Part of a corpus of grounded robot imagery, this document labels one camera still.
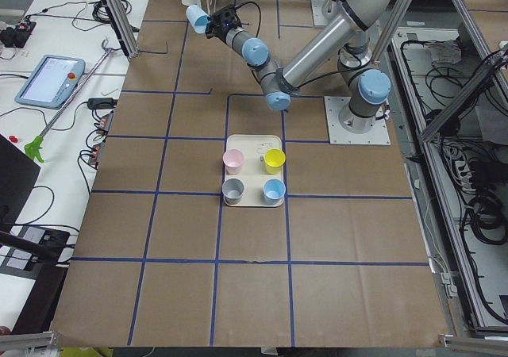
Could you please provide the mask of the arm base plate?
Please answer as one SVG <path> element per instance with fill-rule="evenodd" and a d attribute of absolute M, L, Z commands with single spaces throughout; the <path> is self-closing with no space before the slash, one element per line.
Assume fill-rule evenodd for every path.
<path fill-rule="evenodd" d="M 335 145 L 390 146 L 387 121 L 380 106 L 373 117 L 357 117 L 350 97 L 325 96 L 329 142 Z"/>
<path fill-rule="evenodd" d="M 323 28 L 335 18 L 337 3 L 333 0 L 310 0 L 314 28 Z"/>

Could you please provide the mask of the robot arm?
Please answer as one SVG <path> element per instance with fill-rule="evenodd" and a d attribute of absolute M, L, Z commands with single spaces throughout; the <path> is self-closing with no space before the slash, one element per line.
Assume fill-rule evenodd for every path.
<path fill-rule="evenodd" d="M 328 24 L 285 67 L 277 64 L 260 38 L 242 28 L 238 5 L 229 4 L 207 16 L 205 35 L 218 38 L 241 56 L 257 77 L 268 107 L 282 111 L 312 72 L 375 24 L 389 1 L 327 0 L 332 9 Z"/>

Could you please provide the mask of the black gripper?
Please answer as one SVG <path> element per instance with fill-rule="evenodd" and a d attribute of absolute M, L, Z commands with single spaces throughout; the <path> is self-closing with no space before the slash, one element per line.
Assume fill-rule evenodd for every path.
<path fill-rule="evenodd" d="M 237 6 L 229 4 L 210 16 L 205 34 L 208 39 L 217 37 L 225 40 L 229 31 L 241 27 L 241 20 L 237 16 Z"/>

